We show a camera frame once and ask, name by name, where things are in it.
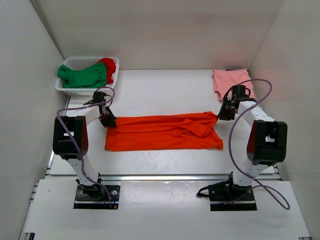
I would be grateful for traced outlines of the orange t-shirt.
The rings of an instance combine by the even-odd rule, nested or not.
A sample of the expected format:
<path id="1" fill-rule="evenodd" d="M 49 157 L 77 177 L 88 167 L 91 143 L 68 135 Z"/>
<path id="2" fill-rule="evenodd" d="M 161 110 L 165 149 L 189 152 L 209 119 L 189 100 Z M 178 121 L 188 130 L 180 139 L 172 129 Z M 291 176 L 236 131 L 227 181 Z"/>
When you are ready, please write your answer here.
<path id="1" fill-rule="evenodd" d="M 175 115 L 119 117 L 106 132 L 106 151 L 223 149 L 211 111 Z"/>

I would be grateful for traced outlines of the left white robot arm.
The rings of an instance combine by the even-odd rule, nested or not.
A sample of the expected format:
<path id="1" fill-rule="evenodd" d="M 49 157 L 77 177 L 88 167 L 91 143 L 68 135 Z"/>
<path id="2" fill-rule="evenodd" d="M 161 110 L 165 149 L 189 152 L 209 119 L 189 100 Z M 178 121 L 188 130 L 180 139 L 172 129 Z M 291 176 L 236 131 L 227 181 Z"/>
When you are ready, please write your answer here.
<path id="1" fill-rule="evenodd" d="M 87 152 L 89 138 L 87 126 L 99 120 L 104 128 L 115 128 L 116 117 L 110 109 L 114 95 L 95 91 L 92 99 L 81 107 L 60 109 L 54 120 L 53 152 L 65 160 L 75 171 L 77 182 L 87 188 L 93 199 L 104 195 L 101 175 L 93 167 Z"/>

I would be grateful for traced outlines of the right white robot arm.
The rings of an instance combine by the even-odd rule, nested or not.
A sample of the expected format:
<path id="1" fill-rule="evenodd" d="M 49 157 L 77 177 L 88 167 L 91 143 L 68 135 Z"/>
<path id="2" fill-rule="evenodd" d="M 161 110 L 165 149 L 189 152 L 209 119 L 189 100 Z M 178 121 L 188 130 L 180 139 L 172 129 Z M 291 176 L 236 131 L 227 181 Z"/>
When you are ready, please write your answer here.
<path id="1" fill-rule="evenodd" d="M 224 187 L 224 195 L 229 200 L 240 197 L 241 187 L 251 186 L 262 171 L 283 162 L 286 157 L 287 124 L 268 116 L 250 94 L 244 85 L 232 86 L 224 95 L 218 113 L 219 120 L 244 119 L 251 127 L 246 146 L 247 158 L 231 174 L 232 183 Z"/>

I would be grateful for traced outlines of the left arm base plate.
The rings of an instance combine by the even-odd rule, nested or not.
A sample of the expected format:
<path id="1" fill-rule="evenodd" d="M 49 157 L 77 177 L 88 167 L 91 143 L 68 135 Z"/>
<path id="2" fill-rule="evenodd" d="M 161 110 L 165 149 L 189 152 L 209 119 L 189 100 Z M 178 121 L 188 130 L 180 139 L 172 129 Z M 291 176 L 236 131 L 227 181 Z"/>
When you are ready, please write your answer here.
<path id="1" fill-rule="evenodd" d="M 77 179 L 73 208 L 87 210 L 117 210 L 119 208 L 121 183 L 119 181 L 106 181 L 110 197 L 104 187 L 99 185 L 83 185 Z"/>

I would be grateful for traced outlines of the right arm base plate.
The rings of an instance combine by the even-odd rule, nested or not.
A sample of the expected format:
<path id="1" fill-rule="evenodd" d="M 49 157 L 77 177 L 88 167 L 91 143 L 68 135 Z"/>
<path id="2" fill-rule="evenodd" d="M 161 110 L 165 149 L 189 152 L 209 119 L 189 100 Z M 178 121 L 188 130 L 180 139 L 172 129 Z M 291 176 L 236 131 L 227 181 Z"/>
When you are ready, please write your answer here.
<path id="1" fill-rule="evenodd" d="M 258 210 L 252 186 L 236 185 L 233 180 L 233 172 L 225 181 L 201 188 L 196 197 L 209 198 L 212 212 Z"/>

